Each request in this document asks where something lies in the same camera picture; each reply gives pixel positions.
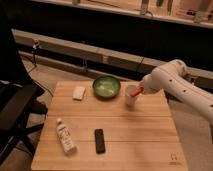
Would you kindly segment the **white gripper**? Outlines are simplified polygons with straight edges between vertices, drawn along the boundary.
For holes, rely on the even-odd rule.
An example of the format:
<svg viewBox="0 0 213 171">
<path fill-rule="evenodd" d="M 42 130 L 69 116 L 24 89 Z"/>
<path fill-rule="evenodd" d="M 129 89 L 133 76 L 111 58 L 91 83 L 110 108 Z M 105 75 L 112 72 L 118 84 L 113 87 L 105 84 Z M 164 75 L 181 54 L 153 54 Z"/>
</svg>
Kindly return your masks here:
<svg viewBox="0 0 213 171">
<path fill-rule="evenodd" d="M 143 77 L 143 79 L 140 82 L 140 85 L 143 87 L 143 92 L 145 94 L 154 94 L 156 93 L 156 90 L 152 87 L 152 78 L 151 75 L 148 74 Z"/>
</svg>

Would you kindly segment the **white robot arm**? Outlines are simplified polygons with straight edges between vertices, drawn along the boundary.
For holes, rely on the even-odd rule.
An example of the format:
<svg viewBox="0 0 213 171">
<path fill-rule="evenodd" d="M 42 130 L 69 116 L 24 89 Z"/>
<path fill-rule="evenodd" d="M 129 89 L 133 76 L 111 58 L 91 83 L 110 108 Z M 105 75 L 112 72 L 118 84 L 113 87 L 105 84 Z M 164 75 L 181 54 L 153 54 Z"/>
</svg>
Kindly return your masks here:
<svg viewBox="0 0 213 171">
<path fill-rule="evenodd" d="M 155 67 L 142 78 L 140 86 L 143 87 L 143 92 L 148 94 L 165 90 L 197 110 L 213 125 L 213 94 L 186 81 L 184 79 L 186 74 L 186 64 L 182 60 L 175 59 Z"/>
</svg>

